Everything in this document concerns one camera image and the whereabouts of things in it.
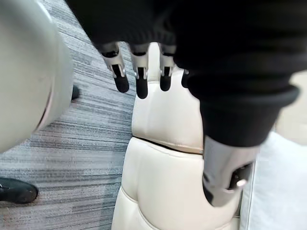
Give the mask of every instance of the gray carpet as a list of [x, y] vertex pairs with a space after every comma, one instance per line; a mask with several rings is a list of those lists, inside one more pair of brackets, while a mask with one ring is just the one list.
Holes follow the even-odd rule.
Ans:
[[131, 138], [135, 80], [130, 58], [124, 47], [130, 90], [121, 94], [63, 0], [43, 3], [71, 50], [82, 95], [60, 119], [0, 154], [0, 176], [40, 189], [30, 205], [0, 202], [0, 229], [109, 230]]

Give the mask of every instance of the white panel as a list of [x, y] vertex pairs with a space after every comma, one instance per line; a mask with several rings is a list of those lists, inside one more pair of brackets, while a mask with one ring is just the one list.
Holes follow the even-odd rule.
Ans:
[[300, 88], [300, 95], [297, 101], [282, 110], [276, 131], [289, 140], [307, 145], [307, 71], [296, 73], [291, 82]]
[[240, 230], [305, 230], [307, 147], [276, 133], [260, 149], [244, 189]]

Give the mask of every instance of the chair seam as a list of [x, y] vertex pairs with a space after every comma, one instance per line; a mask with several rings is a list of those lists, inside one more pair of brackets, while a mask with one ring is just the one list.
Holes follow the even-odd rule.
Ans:
[[[139, 138], [139, 139], [144, 139], [144, 140], [149, 140], [149, 141], [152, 141], [152, 142], [161, 142], [161, 143], [164, 143], [164, 144], [168, 144], [168, 145], [172, 145], [172, 146], [178, 146], [178, 147], [185, 147], [185, 148], [189, 148], [189, 149], [194, 149], [194, 150], [199, 150], [199, 151], [203, 151], [203, 149], [200, 149], [200, 148], [195, 148], [193, 147], [192, 145], [180, 145], [180, 144], [173, 144], [171, 142], [167, 142], [167, 141], [163, 141], [163, 140], [158, 140], [158, 139], [154, 139], [154, 138], [149, 138], [149, 139], [146, 139], [146, 138], [141, 138], [139, 136], [135, 136], [133, 135], [135, 138]], [[181, 151], [183, 153], [188, 153], [188, 154], [197, 154], [197, 155], [202, 155], [202, 153], [195, 153], [195, 152], [184, 152], [184, 151]]]
[[123, 194], [132, 202], [138, 204], [138, 201], [136, 201], [135, 199], [133, 199], [131, 196], [128, 195], [128, 193], [126, 193], [123, 185], [120, 186], [120, 189], [122, 190]]

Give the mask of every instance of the black fingertip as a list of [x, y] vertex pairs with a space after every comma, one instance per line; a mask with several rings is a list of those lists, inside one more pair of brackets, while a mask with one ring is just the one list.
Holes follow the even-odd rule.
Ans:
[[182, 75], [182, 79], [181, 79], [181, 85], [183, 88], [188, 88], [188, 78], [189, 78], [189, 75], [188, 74], [183, 74]]
[[171, 77], [161, 76], [160, 78], [160, 88], [162, 91], [168, 91], [171, 87]]
[[147, 79], [136, 80], [136, 93], [140, 99], [145, 99], [148, 95]]
[[79, 97], [80, 97], [80, 89], [78, 88], [78, 86], [73, 85], [71, 100], [75, 100]]
[[114, 81], [118, 91], [127, 92], [129, 90], [129, 82], [127, 76], [117, 76], [116, 78], [114, 78]]

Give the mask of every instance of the black fabric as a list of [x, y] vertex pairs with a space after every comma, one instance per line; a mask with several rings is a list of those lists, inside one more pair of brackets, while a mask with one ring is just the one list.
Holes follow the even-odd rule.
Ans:
[[[307, 69], [305, 1], [66, 2], [96, 47], [176, 45], [174, 61], [189, 71], [188, 88], [201, 101], [204, 134], [224, 144], [260, 144], [298, 95], [290, 76]], [[146, 97], [145, 81], [137, 85]]]

